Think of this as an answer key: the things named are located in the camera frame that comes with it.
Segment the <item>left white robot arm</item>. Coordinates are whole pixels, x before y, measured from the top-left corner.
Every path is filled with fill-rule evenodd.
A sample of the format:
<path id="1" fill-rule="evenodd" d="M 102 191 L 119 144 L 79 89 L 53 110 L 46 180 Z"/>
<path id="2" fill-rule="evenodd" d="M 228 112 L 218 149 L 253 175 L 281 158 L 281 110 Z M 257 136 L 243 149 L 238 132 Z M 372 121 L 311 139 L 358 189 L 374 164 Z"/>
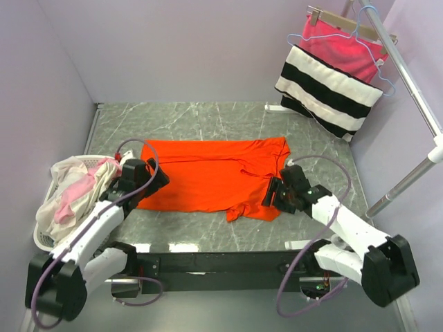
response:
<path id="1" fill-rule="evenodd" d="M 74 320 L 87 297 L 114 275 L 139 279 L 138 253 L 132 245 L 114 242 L 93 254 L 110 232 L 145 198 L 168 185 L 169 177 L 155 158 L 129 159 L 112 180 L 82 225 L 47 254 L 35 255 L 28 265 L 25 306 L 59 321 Z"/>

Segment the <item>orange t-shirt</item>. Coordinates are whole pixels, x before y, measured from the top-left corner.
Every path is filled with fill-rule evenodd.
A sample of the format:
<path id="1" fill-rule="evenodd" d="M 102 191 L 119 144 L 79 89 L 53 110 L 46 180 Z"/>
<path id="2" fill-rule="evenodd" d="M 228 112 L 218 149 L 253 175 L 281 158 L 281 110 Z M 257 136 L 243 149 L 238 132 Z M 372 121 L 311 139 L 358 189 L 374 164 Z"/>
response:
<path id="1" fill-rule="evenodd" d="M 280 212 L 262 201 L 270 180 L 291 150 L 285 137 L 264 140 L 151 140 L 141 158 L 155 151 L 170 182 L 143 199 L 138 208 L 161 212 L 225 212 L 232 222 L 241 216 L 273 221 Z"/>

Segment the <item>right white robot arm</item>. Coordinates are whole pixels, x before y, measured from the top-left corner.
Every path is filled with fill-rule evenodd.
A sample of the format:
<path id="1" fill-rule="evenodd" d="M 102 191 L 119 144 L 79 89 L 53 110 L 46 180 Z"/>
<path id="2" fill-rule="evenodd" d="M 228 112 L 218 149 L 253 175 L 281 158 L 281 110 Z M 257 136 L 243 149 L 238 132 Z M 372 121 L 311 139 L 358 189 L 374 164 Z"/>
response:
<path id="1" fill-rule="evenodd" d="M 317 234 L 289 265 L 280 291 L 300 262 L 310 275 L 330 271 L 358 283 L 380 307 L 386 307 L 419 286 L 419 273 L 409 242 L 399 234 L 391 237 L 374 228 L 322 185 L 311 185 L 301 166 L 286 166 L 280 171 L 280 177 L 273 177 L 262 205 L 289 214 L 304 212 L 345 244 L 341 248 Z"/>

